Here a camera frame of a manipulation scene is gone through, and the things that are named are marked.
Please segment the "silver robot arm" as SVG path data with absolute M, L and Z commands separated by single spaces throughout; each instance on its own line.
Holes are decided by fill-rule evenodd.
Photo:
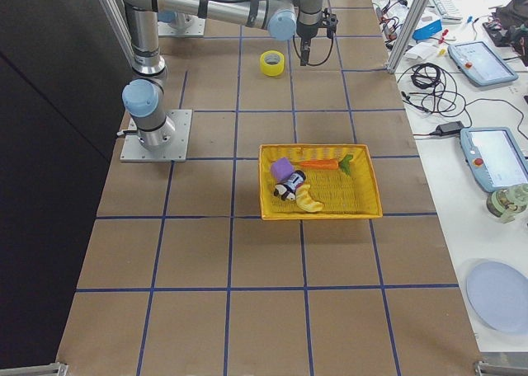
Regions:
M 255 157 L 294 139 L 335 75 L 309 60 L 323 0 L 116 0 L 111 18 L 134 74 L 128 160 Z

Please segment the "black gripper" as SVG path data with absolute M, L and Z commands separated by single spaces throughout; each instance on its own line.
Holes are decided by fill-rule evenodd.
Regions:
M 300 65 L 307 66 L 307 60 L 310 56 L 311 42 L 313 37 L 308 35 L 301 35 L 299 43 Z

